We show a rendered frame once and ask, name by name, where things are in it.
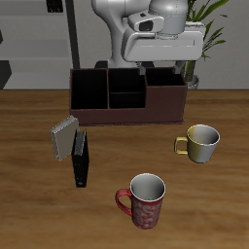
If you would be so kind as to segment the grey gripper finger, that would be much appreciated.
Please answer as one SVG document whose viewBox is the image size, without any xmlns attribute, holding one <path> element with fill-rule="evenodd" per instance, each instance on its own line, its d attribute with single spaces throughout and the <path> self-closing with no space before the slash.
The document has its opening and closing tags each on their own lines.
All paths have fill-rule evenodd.
<svg viewBox="0 0 249 249">
<path fill-rule="evenodd" d="M 136 62 L 138 72 L 140 76 L 146 75 L 146 68 L 142 65 L 142 62 Z"/>
<path fill-rule="evenodd" d="M 182 68 L 185 66 L 185 64 L 186 64 L 185 60 L 177 60 L 175 62 L 174 67 L 173 67 L 173 73 L 180 74 L 182 72 Z"/>
</svg>

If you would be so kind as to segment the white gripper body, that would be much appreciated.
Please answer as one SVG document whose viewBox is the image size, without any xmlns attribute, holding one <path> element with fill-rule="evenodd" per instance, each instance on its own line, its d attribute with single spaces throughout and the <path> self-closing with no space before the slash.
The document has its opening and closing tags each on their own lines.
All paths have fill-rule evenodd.
<svg viewBox="0 0 249 249">
<path fill-rule="evenodd" d="M 185 30 L 175 39 L 161 39 L 155 32 L 124 33 L 122 57 L 128 62 L 198 60 L 202 55 L 205 25 L 187 21 Z"/>
</svg>

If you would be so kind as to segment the dark brown desk caddy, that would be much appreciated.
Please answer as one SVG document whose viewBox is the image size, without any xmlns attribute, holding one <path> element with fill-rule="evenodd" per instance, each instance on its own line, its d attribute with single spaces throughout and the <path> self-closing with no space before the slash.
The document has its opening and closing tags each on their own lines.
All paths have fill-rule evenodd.
<svg viewBox="0 0 249 249">
<path fill-rule="evenodd" d="M 171 68 L 95 68 L 70 72 L 70 114 L 87 125 L 183 122 L 187 85 Z"/>
</svg>

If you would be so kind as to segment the yellow mug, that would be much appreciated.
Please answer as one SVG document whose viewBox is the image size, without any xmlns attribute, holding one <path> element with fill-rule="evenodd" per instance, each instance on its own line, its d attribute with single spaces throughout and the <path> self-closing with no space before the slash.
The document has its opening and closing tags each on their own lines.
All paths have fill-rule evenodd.
<svg viewBox="0 0 249 249">
<path fill-rule="evenodd" d="M 179 150 L 178 143 L 187 143 L 186 150 Z M 220 141 L 219 132 L 212 126 L 206 124 L 195 124 L 188 128 L 185 137 L 178 136 L 174 142 L 174 152 L 178 155 L 187 155 L 196 163 L 209 161 Z"/>
</svg>

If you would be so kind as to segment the red patterned mug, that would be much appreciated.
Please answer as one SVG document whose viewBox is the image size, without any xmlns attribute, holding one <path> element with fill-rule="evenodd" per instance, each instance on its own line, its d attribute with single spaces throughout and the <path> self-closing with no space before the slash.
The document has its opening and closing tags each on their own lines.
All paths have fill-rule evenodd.
<svg viewBox="0 0 249 249">
<path fill-rule="evenodd" d="M 128 190 L 118 190 L 115 200 L 118 207 L 132 218 L 132 222 L 136 227 L 148 230 L 152 229 L 159 220 L 165 192 L 166 186 L 159 176 L 142 173 L 131 180 Z M 130 198 L 130 208 L 120 202 L 121 196 Z"/>
</svg>

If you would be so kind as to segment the green pot plant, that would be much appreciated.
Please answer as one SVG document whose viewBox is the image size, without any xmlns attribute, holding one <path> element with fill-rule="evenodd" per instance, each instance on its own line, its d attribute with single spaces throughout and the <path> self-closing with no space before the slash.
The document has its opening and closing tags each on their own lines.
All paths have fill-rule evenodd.
<svg viewBox="0 0 249 249">
<path fill-rule="evenodd" d="M 187 21 L 201 22 L 216 9 L 222 7 L 223 5 L 229 2 L 229 0 L 217 0 L 215 3 L 210 4 L 211 0 L 207 0 L 207 2 L 199 10 L 197 10 L 195 1 L 196 0 L 188 0 L 189 10 L 187 14 Z M 206 30 L 203 37 L 203 50 L 201 54 L 201 57 L 203 59 L 208 58 L 206 52 L 213 46 L 225 43 L 225 40 L 219 40 L 219 37 L 222 35 L 223 27 L 217 29 L 212 35 L 208 35 L 212 24 L 213 20 L 211 20 L 205 25 Z M 190 60 L 186 63 L 183 68 L 183 73 L 185 75 L 185 81 L 188 85 L 188 89 L 197 89 L 198 87 L 199 78 L 197 75 L 194 74 L 195 67 L 196 63 L 193 60 Z"/>
</svg>

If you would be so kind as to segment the grey book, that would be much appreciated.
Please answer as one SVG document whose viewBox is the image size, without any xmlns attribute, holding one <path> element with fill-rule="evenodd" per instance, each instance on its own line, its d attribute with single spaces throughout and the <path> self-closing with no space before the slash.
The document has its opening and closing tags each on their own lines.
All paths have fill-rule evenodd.
<svg viewBox="0 0 249 249">
<path fill-rule="evenodd" d="M 54 157 L 57 160 L 64 160 L 71 154 L 75 132 L 79 130 L 79 121 L 73 116 L 68 117 L 50 130 Z"/>
</svg>

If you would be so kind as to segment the black book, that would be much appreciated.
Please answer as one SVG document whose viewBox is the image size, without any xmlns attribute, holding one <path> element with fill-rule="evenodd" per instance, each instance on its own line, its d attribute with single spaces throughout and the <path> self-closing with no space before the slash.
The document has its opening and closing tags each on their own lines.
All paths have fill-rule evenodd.
<svg viewBox="0 0 249 249">
<path fill-rule="evenodd" d="M 85 130 L 75 132 L 71 159 L 76 187 L 84 188 L 87 185 L 89 172 L 89 148 L 87 132 Z"/>
</svg>

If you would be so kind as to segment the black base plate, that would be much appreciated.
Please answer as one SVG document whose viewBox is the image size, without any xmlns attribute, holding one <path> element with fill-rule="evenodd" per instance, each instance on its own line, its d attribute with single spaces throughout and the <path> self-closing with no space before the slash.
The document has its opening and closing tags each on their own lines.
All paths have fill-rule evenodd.
<svg viewBox="0 0 249 249">
<path fill-rule="evenodd" d="M 95 66 L 94 68 L 109 68 L 109 64 L 108 64 L 108 60 L 98 60 L 96 63 L 95 63 Z"/>
</svg>

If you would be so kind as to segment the black vertical post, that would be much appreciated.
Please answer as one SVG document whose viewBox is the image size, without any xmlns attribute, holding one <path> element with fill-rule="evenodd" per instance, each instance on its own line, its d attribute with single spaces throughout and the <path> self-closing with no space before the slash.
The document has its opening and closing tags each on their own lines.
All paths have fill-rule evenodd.
<svg viewBox="0 0 249 249">
<path fill-rule="evenodd" d="M 78 48 L 77 28 L 74 11 L 74 0 L 65 0 L 67 22 L 69 31 L 70 48 L 72 54 L 72 65 L 74 69 L 80 68 L 80 57 Z"/>
</svg>

